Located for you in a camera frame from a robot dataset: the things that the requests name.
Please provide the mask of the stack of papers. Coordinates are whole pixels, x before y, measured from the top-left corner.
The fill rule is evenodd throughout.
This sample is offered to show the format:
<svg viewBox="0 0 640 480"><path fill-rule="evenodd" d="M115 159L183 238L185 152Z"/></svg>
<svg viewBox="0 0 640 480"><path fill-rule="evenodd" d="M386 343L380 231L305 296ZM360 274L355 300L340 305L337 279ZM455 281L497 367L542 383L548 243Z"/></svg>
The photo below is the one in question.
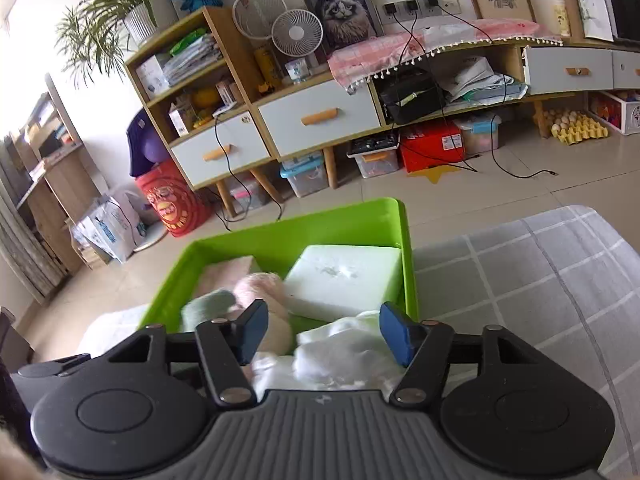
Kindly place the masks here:
<svg viewBox="0 0 640 480"><path fill-rule="evenodd" d="M201 36L164 65L163 74L168 86L172 87L191 77L223 56L212 34Z"/></svg>

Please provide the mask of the wooden desk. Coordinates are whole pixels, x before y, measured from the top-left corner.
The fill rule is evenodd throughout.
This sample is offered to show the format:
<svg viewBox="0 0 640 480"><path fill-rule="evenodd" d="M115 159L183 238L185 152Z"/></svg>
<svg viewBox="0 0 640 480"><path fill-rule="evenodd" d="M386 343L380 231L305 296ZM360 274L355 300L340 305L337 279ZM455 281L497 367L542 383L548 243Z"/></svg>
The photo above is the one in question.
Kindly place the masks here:
<svg viewBox="0 0 640 480"><path fill-rule="evenodd" d="M87 263L74 247L72 227L100 196L96 166L85 148L50 75L12 145L30 179L17 203L35 221L36 237L67 275Z"/></svg>

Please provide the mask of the white foam block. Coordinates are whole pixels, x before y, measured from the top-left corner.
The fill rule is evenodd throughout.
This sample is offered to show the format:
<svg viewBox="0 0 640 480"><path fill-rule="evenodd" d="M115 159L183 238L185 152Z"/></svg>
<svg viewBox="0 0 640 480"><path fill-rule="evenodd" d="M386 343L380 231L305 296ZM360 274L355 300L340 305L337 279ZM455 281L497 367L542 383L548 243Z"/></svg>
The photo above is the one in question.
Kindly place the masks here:
<svg viewBox="0 0 640 480"><path fill-rule="evenodd" d="M309 245L283 281L286 305L303 318L333 322L376 311L402 289L396 247Z"/></svg>

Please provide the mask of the clear bin blue lid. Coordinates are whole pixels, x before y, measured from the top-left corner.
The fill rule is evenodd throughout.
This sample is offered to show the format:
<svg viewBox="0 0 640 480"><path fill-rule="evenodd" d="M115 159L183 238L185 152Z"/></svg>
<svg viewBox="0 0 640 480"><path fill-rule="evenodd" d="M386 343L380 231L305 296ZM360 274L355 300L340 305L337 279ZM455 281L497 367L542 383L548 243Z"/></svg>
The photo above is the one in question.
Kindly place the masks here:
<svg viewBox="0 0 640 480"><path fill-rule="evenodd" d="M280 177L288 180L294 194L303 198L329 186L324 157L320 151L281 162Z"/></svg>

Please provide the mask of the white toy box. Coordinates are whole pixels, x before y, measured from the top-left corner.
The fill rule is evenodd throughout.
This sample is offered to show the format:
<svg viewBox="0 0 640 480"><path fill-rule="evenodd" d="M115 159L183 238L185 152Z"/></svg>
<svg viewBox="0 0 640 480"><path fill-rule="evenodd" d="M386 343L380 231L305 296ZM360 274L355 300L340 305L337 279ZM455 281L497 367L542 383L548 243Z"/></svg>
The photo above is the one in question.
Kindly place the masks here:
<svg viewBox="0 0 640 480"><path fill-rule="evenodd" d="M640 130L639 93L633 91L590 91L588 112L608 128L623 136Z"/></svg>

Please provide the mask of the black bag on shelf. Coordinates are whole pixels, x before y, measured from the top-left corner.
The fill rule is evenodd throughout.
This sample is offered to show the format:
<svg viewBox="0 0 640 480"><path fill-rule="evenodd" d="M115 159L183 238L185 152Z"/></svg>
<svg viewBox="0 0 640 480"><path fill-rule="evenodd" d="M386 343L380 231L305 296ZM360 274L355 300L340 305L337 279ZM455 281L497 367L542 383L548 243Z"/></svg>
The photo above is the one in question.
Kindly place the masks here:
<svg viewBox="0 0 640 480"><path fill-rule="evenodd" d="M393 70L374 84L388 124L407 125L439 113L447 104L445 91L427 68L409 65Z"/></svg>

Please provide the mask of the pink lace cloth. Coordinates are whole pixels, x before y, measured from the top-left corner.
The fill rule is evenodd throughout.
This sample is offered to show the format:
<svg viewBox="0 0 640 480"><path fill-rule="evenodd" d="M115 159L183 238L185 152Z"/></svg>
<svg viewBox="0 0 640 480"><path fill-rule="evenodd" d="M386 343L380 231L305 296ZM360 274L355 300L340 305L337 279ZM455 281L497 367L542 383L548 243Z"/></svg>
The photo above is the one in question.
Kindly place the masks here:
<svg viewBox="0 0 640 480"><path fill-rule="evenodd" d="M349 93L372 79L390 76L400 66L434 58L451 49L479 48L509 41L561 47L559 36L544 26L518 18L437 25L422 32L398 32L338 49L329 57L333 79Z"/></svg>

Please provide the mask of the white paper shopping bag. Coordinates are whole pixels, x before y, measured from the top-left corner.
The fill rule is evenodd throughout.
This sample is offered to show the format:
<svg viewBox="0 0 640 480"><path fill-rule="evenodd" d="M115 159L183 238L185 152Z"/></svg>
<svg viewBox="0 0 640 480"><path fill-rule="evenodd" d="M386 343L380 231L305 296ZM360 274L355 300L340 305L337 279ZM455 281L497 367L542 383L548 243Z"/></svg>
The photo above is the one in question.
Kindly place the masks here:
<svg viewBox="0 0 640 480"><path fill-rule="evenodd" d="M120 263L126 262L146 237L146 226L124 190L96 198L76 229Z"/></svg>

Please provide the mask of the white round fan guard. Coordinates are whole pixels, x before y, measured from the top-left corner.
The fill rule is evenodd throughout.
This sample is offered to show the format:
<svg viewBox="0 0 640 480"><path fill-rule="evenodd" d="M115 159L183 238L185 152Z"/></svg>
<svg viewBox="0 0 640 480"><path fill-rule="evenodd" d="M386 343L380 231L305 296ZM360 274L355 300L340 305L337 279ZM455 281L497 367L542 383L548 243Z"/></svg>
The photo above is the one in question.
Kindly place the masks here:
<svg viewBox="0 0 640 480"><path fill-rule="evenodd" d="M285 0L235 0L232 18L238 31L250 40L269 40L274 21L288 10Z"/></svg>

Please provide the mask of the potted green plant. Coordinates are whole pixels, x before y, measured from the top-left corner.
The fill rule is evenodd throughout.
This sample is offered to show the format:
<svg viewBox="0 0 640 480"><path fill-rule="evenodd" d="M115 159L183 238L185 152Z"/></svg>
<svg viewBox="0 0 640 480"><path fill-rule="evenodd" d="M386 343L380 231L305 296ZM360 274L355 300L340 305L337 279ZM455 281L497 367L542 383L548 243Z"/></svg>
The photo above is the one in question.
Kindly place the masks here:
<svg viewBox="0 0 640 480"><path fill-rule="evenodd" d="M58 52L74 83L90 84L96 75L122 76L130 33L125 18L140 6L150 15L152 0L80 0L58 23Z"/></svg>

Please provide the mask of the white microwave oven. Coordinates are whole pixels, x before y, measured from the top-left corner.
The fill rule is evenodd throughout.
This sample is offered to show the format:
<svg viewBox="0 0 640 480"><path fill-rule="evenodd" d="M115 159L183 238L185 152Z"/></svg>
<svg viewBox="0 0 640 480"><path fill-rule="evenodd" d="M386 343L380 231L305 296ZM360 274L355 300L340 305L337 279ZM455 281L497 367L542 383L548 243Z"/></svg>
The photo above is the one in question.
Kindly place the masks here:
<svg viewBox="0 0 640 480"><path fill-rule="evenodd" d="M578 0L578 6L586 38L639 43L639 0Z"/></svg>

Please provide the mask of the wooden shelf cabinet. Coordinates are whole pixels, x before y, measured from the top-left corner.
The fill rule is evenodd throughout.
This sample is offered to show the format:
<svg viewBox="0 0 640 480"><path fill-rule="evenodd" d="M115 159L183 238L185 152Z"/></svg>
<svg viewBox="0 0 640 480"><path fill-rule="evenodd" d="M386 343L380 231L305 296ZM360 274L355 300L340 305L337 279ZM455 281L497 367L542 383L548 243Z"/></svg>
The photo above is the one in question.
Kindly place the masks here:
<svg viewBox="0 0 640 480"><path fill-rule="evenodd" d="M213 40L217 53L153 96L145 88L142 70L200 28ZM227 180L247 172L274 202L283 203L265 174L265 166L276 159L276 149L256 106L262 75L229 9L206 6L188 15L150 39L125 67L157 135L191 190L216 188L228 213L235 216Z"/></svg>

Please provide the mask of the grey checked table cloth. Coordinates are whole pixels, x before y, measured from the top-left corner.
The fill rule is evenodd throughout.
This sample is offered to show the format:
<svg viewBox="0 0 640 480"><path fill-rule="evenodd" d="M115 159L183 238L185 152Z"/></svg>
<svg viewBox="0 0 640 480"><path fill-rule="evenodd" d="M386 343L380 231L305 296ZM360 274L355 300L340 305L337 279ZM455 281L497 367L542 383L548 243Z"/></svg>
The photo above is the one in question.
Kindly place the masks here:
<svg viewBox="0 0 640 480"><path fill-rule="evenodd" d="M639 255L600 214L566 206L414 248L420 315L519 336L597 390L615 416L601 465L639 473Z"/></svg>

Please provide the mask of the red cardboard box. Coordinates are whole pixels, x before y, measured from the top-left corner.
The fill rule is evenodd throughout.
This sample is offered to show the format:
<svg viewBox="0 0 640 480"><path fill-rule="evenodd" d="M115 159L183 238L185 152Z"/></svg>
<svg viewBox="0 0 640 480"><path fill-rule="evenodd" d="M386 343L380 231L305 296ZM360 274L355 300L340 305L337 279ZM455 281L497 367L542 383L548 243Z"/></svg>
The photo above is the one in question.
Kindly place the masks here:
<svg viewBox="0 0 640 480"><path fill-rule="evenodd" d="M444 120L402 128L399 149L408 174L465 159L460 128Z"/></svg>

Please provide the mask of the white cloth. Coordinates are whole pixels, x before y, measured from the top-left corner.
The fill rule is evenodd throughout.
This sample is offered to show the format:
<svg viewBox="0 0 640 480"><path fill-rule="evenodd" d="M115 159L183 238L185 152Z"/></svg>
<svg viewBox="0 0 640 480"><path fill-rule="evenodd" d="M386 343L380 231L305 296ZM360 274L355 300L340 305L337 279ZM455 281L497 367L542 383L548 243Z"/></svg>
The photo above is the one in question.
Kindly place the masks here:
<svg viewBox="0 0 640 480"><path fill-rule="evenodd" d="M378 312L340 318L296 336L290 356L259 352L250 378L256 394L281 390L378 390L389 396L404 369L380 332Z"/></svg>

